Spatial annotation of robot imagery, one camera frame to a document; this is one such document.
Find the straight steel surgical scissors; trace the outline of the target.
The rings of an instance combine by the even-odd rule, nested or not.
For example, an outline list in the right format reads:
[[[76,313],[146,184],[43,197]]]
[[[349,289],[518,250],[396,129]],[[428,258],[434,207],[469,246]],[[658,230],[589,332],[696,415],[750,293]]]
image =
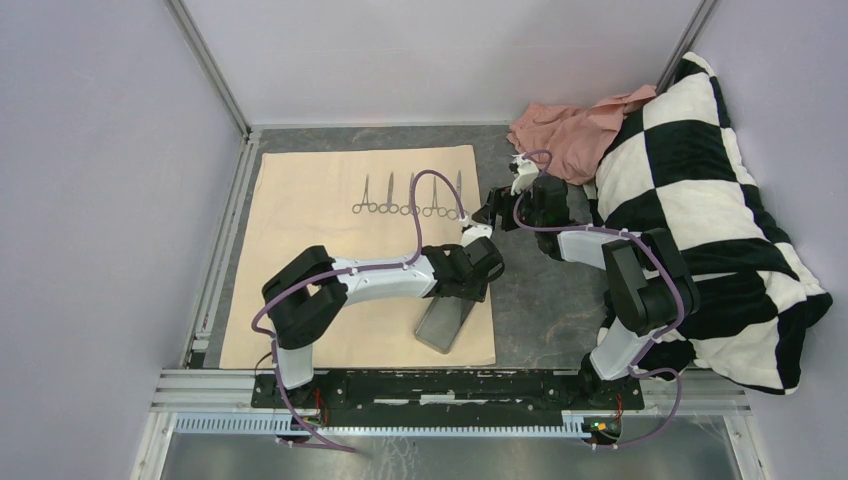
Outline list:
[[[450,220],[460,220],[466,214],[466,210],[462,204],[462,171],[458,170],[455,176],[455,181],[452,183],[453,192],[455,193],[455,205],[447,210],[446,217]]]

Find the beige cloth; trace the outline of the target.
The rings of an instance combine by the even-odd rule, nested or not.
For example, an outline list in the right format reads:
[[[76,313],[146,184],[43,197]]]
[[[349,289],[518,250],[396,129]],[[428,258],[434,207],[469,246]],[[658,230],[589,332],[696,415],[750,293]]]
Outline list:
[[[220,367],[475,367],[496,359],[491,279],[469,145],[266,154]]]

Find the thin steel hemostat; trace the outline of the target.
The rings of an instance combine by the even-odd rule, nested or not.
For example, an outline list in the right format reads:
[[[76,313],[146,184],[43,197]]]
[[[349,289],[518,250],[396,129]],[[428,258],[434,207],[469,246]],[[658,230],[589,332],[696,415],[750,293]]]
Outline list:
[[[351,213],[359,215],[364,212],[375,213],[378,211],[378,204],[370,199],[370,175],[367,174],[363,183],[363,191],[358,202],[351,205]]]

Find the curved steel clamp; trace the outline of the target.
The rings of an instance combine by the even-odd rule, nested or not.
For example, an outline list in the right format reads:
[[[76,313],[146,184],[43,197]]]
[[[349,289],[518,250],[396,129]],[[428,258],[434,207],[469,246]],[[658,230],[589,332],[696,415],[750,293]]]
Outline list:
[[[415,204],[414,200],[414,187],[415,187],[415,179],[416,173],[413,172],[410,174],[408,189],[407,189],[407,198],[406,203],[400,206],[399,213],[403,216],[410,215],[419,215],[420,208]]]

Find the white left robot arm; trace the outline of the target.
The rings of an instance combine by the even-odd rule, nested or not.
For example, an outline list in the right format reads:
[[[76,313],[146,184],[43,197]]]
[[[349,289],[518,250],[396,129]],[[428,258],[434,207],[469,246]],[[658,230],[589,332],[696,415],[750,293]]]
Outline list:
[[[312,345],[343,308],[389,298],[481,303],[504,270],[500,251],[487,237],[371,260],[332,257],[323,245],[305,249],[263,285],[264,305],[251,324],[271,339],[276,394],[295,408],[312,399]]]

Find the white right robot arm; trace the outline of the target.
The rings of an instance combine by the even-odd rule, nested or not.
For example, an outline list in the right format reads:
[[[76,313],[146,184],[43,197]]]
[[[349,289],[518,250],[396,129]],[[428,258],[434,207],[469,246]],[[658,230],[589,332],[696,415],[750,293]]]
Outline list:
[[[602,408],[617,396],[616,380],[635,374],[650,348],[698,311],[700,293],[668,230],[579,225],[569,213],[568,192],[563,180],[548,175],[520,193],[494,188],[472,218],[505,231],[531,231],[552,259],[605,272],[614,320],[584,358],[577,382],[580,400]]]

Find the steel forceps clamp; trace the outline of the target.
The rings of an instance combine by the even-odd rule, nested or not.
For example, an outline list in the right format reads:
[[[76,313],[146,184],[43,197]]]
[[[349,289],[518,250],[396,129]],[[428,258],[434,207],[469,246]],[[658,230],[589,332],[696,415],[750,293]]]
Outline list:
[[[437,178],[434,177],[431,182],[431,199],[430,204],[421,209],[421,214],[424,217],[442,217],[445,218],[448,215],[448,209],[443,207],[439,203],[438,198],[438,185]]]

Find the metal surgical instrument tray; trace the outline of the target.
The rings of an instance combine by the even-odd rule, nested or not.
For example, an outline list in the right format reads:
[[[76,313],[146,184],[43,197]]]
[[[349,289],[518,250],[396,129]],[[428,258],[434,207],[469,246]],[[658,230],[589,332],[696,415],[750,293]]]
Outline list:
[[[432,299],[414,330],[416,340],[441,354],[450,353],[475,305],[455,297]]]

